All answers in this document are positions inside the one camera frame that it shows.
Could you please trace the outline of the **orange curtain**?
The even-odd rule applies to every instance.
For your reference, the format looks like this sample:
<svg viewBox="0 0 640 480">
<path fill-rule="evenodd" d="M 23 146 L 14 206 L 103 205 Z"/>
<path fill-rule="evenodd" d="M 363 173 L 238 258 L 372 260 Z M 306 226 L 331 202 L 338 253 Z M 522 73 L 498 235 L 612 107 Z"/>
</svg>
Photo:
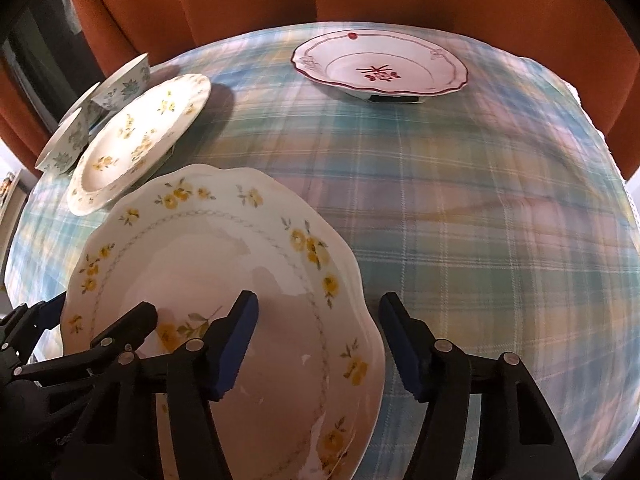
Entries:
<svg viewBox="0 0 640 480">
<path fill-rule="evenodd" d="M 9 30 L 32 0 L 1 0 Z M 273 26 L 436 28 L 533 58 L 577 88 L 624 177 L 639 166 L 639 0 L 72 0 L 104 74 Z"/>
</svg>

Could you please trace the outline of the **plaid blue tablecloth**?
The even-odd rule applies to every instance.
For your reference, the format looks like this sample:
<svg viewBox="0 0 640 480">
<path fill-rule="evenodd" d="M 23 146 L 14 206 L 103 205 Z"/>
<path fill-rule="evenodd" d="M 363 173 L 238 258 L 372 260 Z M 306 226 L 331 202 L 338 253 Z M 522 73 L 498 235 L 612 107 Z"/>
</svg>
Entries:
<svg viewBox="0 0 640 480">
<path fill-rule="evenodd" d="M 156 66 L 197 72 L 212 105 L 168 168 L 247 166 L 314 206 L 352 246 L 370 302 L 467 352 L 519 354 L 593 478 L 639 408 L 639 230 L 602 134 L 572 87 L 488 44 L 424 29 L 469 70 L 460 91 L 372 104 L 294 70 L 328 31 L 250 32 Z"/>
</svg>

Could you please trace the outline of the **red trimmed white plate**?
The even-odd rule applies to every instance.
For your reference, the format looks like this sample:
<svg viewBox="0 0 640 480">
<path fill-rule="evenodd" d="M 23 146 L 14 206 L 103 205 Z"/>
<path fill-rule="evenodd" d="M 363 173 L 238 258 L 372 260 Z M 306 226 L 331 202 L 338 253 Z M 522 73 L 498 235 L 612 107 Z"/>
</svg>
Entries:
<svg viewBox="0 0 640 480">
<path fill-rule="evenodd" d="M 444 47 L 390 30 L 327 32 L 297 46 L 291 62 L 316 84 L 372 102 L 421 102 L 469 81 L 466 66 Z"/>
</svg>

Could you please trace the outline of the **large yellow floral plate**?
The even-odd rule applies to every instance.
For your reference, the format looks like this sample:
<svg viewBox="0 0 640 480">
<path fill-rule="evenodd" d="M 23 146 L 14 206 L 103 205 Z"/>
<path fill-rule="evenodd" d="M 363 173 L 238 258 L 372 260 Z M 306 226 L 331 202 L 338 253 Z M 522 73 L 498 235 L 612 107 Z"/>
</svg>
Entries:
<svg viewBox="0 0 640 480">
<path fill-rule="evenodd" d="M 378 418 L 384 349 L 352 250 L 252 168 L 192 165 L 121 198 L 66 288 L 66 353 L 146 302 L 142 359 L 213 352 L 209 407 L 237 479 L 349 479 Z"/>
</svg>

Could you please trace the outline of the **dark glass window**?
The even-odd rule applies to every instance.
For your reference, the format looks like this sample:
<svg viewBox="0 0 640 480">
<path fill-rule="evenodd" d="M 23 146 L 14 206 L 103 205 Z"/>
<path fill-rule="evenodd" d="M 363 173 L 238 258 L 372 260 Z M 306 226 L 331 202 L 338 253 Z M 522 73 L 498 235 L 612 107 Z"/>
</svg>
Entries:
<svg viewBox="0 0 640 480">
<path fill-rule="evenodd" d="M 72 0 L 30 0 L 2 53 L 49 131 L 90 87 L 104 81 Z"/>
</svg>

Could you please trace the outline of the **small yellow floral plate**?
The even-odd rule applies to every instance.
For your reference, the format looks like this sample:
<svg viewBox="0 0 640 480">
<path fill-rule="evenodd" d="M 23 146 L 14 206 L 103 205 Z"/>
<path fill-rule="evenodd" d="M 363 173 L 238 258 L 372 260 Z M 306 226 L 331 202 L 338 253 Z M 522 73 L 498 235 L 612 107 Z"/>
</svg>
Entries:
<svg viewBox="0 0 640 480">
<path fill-rule="evenodd" d="M 82 154 L 66 192 L 68 210 L 86 216 L 135 184 L 188 130 L 212 83 L 183 74 L 149 88 L 115 114 Z"/>
</svg>

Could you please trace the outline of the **white bowl blue floral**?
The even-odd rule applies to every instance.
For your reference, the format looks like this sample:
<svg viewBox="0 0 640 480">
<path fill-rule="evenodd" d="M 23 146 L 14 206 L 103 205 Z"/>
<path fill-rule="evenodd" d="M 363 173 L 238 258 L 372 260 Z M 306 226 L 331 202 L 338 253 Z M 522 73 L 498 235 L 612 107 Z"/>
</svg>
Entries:
<svg viewBox="0 0 640 480">
<path fill-rule="evenodd" d="M 76 110 L 81 110 L 81 113 L 84 114 L 86 125 L 89 129 L 102 120 L 107 115 L 107 110 L 93 101 L 93 96 L 96 94 L 96 90 L 98 90 L 100 85 L 101 83 L 97 81 L 89 87 L 75 102 L 73 102 L 72 106 L 66 110 L 66 113 L 58 123 L 62 124 L 62 122 L 69 118 L 70 115 L 73 115 Z"/>
<path fill-rule="evenodd" d="M 62 120 L 40 152 L 35 167 L 44 174 L 64 174 L 88 144 L 86 114 L 81 108 Z"/>
<path fill-rule="evenodd" d="M 121 110 L 149 88 L 150 79 L 149 55 L 139 54 L 99 84 L 91 101 L 104 110 Z"/>
</svg>

